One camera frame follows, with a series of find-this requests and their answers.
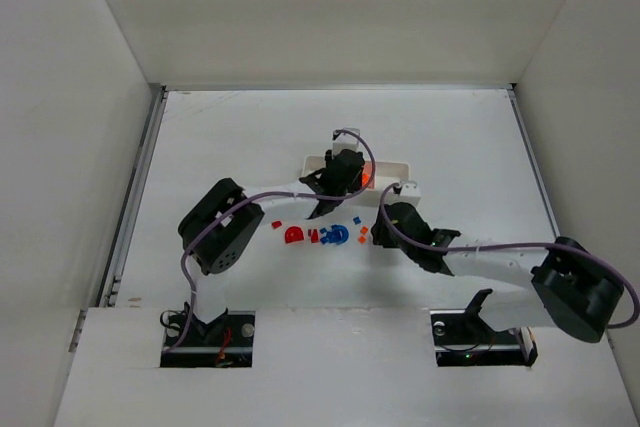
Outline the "blue ring lego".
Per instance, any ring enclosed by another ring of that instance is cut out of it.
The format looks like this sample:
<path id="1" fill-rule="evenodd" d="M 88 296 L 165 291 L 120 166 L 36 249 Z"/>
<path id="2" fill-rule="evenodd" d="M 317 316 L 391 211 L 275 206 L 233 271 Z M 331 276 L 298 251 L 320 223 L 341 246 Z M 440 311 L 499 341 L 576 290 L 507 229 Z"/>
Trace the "blue ring lego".
<path id="1" fill-rule="evenodd" d="M 348 241 L 349 231 L 344 225 L 334 224 L 328 231 L 327 238 L 331 244 L 341 245 Z"/>

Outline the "red dome lego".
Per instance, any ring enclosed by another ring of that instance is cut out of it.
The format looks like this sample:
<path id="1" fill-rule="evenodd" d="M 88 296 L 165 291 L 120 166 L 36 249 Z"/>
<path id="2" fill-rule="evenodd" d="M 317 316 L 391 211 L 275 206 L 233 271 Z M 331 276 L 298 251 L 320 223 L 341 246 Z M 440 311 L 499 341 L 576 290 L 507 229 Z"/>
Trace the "red dome lego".
<path id="1" fill-rule="evenodd" d="M 305 240 L 305 234 L 300 226 L 292 225 L 285 230 L 284 241 L 286 244 L 302 242 Z"/>

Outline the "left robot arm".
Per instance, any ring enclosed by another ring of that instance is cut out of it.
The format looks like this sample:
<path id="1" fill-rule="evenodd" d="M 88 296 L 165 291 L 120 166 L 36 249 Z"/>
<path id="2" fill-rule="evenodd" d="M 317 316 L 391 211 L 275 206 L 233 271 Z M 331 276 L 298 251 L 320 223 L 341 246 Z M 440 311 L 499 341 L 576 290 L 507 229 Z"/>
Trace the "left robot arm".
<path id="1" fill-rule="evenodd" d="M 191 290 L 188 313 L 197 329 L 212 326 L 226 312 L 224 282 L 213 277 L 239 260 L 260 226 L 331 213 L 361 191 L 364 167 L 361 152 L 344 149 L 288 185 L 258 189 L 230 178 L 218 181 L 178 226 Z"/>

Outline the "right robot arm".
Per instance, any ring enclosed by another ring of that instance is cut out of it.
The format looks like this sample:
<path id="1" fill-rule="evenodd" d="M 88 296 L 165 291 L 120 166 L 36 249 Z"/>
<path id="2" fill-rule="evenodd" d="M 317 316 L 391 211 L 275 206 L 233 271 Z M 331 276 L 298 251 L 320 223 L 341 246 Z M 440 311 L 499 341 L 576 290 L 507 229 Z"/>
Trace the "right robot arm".
<path id="1" fill-rule="evenodd" d="M 401 250 L 422 270 L 447 277 L 477 277 L 512 285 L 478 293 L 466 313 L 495 332 L 556 327 L 570 337 L 597 343 L 614 328 L 611 318 L 632 287 L 611 266 L 578 242 L 497 244 L 457 230 L 431 228 L 407 202 L 382 203 L 373 241 Z"/>

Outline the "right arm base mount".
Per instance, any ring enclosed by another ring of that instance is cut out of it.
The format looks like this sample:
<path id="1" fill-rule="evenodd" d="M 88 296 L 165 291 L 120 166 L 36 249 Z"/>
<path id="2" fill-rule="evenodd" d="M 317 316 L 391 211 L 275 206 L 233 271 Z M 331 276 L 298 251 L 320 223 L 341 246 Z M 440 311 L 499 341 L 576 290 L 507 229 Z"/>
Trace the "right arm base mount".
<path id="1" fill-rule="evenodd" d="M 464 309 L 431 310 L 430 323 L 438 367 L 530 368 L 538 348 L 530 329 L 493 330 L 479 314 L 492 289 L 477 292 Z"/>

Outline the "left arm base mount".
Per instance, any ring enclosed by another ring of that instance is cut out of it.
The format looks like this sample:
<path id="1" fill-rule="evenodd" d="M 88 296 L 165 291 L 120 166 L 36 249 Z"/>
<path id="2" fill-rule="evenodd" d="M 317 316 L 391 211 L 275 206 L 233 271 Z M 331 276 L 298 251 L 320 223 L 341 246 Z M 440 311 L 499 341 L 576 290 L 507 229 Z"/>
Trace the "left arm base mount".
<path id="1" fill-rule="evenodd" d="M 188 303 L 181 311 L 166 310 L 159 321 L 164 329 L 161 368 L 250 368 L 256 324 L 254 311 L 225 310 L 209 324 L 193 316 L 181 343 Z"/>

